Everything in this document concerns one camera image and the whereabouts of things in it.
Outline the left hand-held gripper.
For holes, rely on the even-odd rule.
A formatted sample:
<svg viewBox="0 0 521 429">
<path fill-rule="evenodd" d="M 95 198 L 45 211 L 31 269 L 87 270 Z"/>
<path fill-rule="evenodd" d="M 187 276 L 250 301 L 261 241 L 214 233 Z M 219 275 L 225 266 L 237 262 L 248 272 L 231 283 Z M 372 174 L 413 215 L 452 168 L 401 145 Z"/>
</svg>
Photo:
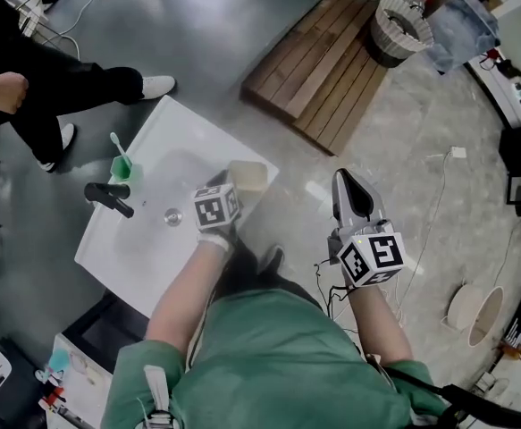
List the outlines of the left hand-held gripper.
<svg viewBox="0 0 521 429">
<path fill-rule="evenodd" d="M 227 169 L 196 189 L 192 202 L 199 231 L 231 225 L 240 215 L 237 190 Z"/>
</svg>

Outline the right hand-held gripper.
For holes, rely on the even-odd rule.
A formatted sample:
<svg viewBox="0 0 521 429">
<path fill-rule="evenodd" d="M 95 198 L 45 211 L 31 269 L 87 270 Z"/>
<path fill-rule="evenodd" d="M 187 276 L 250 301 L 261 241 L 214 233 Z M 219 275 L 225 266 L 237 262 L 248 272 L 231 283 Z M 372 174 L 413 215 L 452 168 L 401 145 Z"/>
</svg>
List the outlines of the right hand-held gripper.
<svg viewBox="0 0 521 429">
<path fill-rule="evenodd" d="M 330 263 L 355 288 L 387 282 L 406 266 L 401 234 L 385 218 L 380 194 L 362 176 L 341 168 L 332 177 L 332 215 L 341 229 L 328 237 Z M 355 226 L 379 220 L 359 229 Z"/>
</svg>

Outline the person's left hand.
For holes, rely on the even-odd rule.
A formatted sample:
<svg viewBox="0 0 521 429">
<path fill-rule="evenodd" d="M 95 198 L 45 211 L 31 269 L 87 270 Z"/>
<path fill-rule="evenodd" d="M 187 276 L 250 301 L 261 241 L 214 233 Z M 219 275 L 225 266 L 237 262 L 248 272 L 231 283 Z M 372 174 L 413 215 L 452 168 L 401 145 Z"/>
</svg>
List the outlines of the person's left hand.
<svg viewBox="0 0 521 429">
<path fill-rule="evenodd" d="M 200 230 L 197 241 L 206 241 L 213 243 L 222 248 L 226 253 L 230 254 L 238 241 L 238 234 L 233 224 L 224 225 L 222 227 L 212 227 Z"/>
</svg>

